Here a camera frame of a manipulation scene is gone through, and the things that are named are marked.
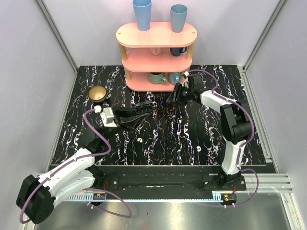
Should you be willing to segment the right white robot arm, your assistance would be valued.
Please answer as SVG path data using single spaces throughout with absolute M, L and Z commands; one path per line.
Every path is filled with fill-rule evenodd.
M 167 102 L 186 105 L 188 101 L 195 101 L 219 113 L 226 148 L 213 185 L 224 190 L 234 188 L 241 180 L 243 151 L 255 134 L 249 104 L 246 100 L 235 101 L 226 98 L 214 89 L 206 90 L 199 74 L 190 74 L 186 71 L 183 77 L 183 83 L 175 85 Z

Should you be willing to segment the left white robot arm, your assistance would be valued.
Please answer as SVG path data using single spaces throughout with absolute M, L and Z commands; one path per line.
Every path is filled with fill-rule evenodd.
M 34 177 L 27 176 L 21 185 L 16 205 L 22 224 L 39 224 L 54 208 L 71 195 L 87 189 L 104 187 L 104 174 L 96 163 L 112 151 L 109 139 L 121 130 L 135 131 L 153 111 L 151 103 L 134 108 L 101 107 L 87 110 L 83 120 L 94 132 L 93 140 L 81 145 L 77 152 L 54 169 Z

